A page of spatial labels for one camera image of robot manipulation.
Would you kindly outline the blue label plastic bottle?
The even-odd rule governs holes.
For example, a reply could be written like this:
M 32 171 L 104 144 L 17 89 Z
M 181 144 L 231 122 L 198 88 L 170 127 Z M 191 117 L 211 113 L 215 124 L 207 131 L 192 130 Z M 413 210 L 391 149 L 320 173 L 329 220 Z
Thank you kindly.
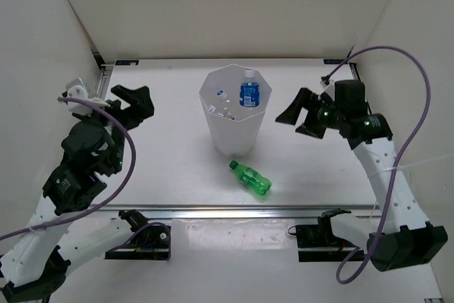
M 240 86 L 240 105 L 254 109 L 260 105 L 260 85 L 255 77 L 255 70 L 246 69 Z

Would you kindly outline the white orange label bottle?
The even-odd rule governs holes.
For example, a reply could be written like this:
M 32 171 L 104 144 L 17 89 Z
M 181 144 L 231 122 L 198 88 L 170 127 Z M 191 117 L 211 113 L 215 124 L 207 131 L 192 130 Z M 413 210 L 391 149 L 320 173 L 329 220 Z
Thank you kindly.
M 227 111 L 224 115 L 223 115 L 226 119 L 230 119 L 232 121 L 237 121 L 237 118 L 229 111 Z

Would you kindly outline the black label plastic bottle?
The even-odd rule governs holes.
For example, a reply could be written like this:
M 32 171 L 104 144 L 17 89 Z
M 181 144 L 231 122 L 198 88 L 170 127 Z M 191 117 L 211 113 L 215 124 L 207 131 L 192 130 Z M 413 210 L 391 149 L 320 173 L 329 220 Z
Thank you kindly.
M 216 93 L 216 98 L 218 99 L 219 102 L 221 103 L 228 103 L 229 102 L 229 99 L 228 99 L 228 95 L 225 91 L 223 90 L 219 90 L 217 93 Z

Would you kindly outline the green plastic soda bottle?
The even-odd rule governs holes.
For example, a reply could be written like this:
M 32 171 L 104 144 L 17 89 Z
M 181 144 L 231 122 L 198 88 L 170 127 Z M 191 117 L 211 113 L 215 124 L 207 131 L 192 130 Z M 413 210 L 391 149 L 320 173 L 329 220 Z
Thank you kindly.
M 272 187 L 272 182 L 269 179 L 263 177 L 251 167 L 232 160 L 229 168 L 234 172 L 239 182 L 258 196 L 265 196 Z

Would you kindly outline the clear unlabeled plastic bottle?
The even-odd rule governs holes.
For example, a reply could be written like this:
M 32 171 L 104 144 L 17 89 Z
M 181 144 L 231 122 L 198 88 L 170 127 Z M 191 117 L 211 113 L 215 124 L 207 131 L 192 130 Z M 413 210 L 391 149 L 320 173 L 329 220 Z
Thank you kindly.
M 212 104 L 207 106 L 207 111 L 213 115 L 223 116 L 223 114 Z

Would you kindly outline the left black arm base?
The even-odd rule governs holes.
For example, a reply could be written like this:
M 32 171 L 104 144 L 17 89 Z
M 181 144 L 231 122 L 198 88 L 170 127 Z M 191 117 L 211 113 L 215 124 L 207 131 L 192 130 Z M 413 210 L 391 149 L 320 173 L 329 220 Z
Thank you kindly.
M 137 210 L 120 211 L 118 217 L 130 225 L 132 236 L 108 250 L 105 260 L 156 260 L 171 258 L 171 226 L 153 221 Z

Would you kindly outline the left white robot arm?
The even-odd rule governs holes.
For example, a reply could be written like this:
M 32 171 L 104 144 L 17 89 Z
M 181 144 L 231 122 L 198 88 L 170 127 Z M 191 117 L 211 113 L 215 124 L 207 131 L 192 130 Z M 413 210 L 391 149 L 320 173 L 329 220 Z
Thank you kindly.
M 117 85 L 111 92 L 116 99 L 104 101 L 89 97 L 78 84 L 59 98 L 77 123 L 62 141 L 62 161 L 46 180 L 28 226 L 14 232 L 16 245 L 1 257 L 7 302 L 46 302 L 91 259 L 124 246 L 144 246 L 153 238 L 153 225 L 130 210 L 86 238 L 61 244 L 73 222 L 98 210 L 94 200 L 106 189 L 103 177 L 121 171 L 124 149 L 134 145 L 130 130 L 155 111 L 146 86 Z

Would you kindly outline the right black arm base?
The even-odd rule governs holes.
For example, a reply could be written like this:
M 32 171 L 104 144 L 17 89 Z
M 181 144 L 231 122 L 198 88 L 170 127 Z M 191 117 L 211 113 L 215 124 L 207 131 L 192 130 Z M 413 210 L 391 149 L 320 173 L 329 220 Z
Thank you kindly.
M 314 224 L 290 226 L 287 233 L 297 239 L 300 263 L 339 263 L 355 248 L 343 239 L 327 241 Z

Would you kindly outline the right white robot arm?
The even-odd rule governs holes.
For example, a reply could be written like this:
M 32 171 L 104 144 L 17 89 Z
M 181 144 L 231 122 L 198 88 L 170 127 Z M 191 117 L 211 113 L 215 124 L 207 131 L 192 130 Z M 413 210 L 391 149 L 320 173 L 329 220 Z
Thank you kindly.
M 318 139 L 328 129 L 339 132 L 362 165 L 381 211 L 377 226 L 348 210 L 326 211 L 317 226 L 306 228 L 307 244 L 338 246 L 345 241 L 362 250 L 380 272 L 429 263 L 448 234 L 417 203 L 398 168 L 386 118 L 367 110 L 365 85 L 359 80 L 332 82 L 321 94 L 301 88 L 275 121 L 295 126 L 302 110 L 306 118 L 295 131 Z

